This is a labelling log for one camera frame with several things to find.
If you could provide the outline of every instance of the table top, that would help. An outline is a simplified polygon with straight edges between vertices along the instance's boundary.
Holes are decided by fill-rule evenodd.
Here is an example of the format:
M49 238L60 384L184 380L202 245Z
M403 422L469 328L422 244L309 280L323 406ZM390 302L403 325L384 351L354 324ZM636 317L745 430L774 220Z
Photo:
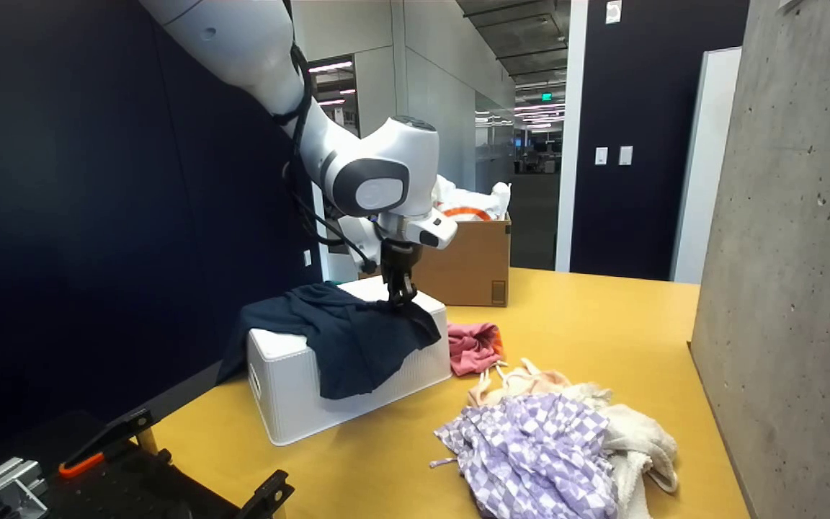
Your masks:
M699 287L512 269L506 309L449 306L450 322L493 322L507 358L613 390L678 442L679 489L646 477L656 518L748 517L686 342ZM242 505L275 469L296 493L287 516L477 517L457 464L432 431L457 417L475 376L451 378L365 416L274 447L246 381L208 391L153 427L184 473Z

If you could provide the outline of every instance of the pink cloth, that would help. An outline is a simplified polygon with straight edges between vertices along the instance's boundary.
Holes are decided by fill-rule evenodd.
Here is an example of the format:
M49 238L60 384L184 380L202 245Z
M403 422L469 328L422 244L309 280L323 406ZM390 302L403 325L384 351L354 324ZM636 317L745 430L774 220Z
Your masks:
M501 333L494 324L448 324L447 336L450 367L458 377L481 373L501 360Z

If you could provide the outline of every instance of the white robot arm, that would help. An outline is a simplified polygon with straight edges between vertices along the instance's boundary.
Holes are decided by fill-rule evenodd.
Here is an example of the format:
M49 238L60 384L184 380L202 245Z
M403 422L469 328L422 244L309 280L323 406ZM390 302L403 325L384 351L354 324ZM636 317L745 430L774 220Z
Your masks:
M312 85L281 0L141 0L194 59L251 93L299 143L303 166L337 209L359 254L380 263L390 300L411 300L411 267L421 246L444 249L457 224L432 206L438 135L431 125L395 116L359 139L310 98Z

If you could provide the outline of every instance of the dark navy wall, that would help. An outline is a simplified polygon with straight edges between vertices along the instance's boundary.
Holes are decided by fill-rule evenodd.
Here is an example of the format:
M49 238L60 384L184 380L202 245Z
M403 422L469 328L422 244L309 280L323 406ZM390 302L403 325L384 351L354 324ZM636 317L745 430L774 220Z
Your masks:
M571 267L666 280L702 53L741 45L748 0L629 0L610 25L606 13L607 0L590 1Z
M136 0L0 1L0 441L111 420L217 361L239 306L319 279L286 143Z

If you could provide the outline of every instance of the lavender checkered garment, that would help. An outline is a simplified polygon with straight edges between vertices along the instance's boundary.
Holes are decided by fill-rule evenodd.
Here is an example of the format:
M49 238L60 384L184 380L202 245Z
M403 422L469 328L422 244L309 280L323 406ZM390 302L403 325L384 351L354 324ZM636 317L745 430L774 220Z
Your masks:
M562 394L530 394L467 407L434 434L457 454L483 517L614 519L608 423Z

